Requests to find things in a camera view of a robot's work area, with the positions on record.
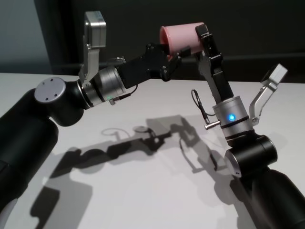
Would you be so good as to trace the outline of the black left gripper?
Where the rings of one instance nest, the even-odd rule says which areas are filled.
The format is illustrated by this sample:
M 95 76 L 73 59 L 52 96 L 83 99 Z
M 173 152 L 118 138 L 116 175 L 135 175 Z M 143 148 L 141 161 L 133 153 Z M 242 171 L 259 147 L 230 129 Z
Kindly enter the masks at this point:
M 144 54 L 119 65 L 118 73 L 126 89 L 152 78 L 168 82 L 172 74 L 182 65 L 183 58 L 190 55 L 190 46 L 170 54 L 168 44 L 149 43 Z

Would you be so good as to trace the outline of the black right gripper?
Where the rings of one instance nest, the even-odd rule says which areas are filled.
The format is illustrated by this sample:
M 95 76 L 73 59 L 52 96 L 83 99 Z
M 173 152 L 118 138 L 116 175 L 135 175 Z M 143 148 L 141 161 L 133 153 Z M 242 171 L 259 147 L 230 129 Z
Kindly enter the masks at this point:
M 223 56 L 219 52 L 214 36 L 205 24 L 195 27 L 197 36 L 203 46 L 203 51 L 196 55 L 198 71 L 208 82 L 212 96 L 217 104 L 234 96 L 229 82 L 223 72 Z

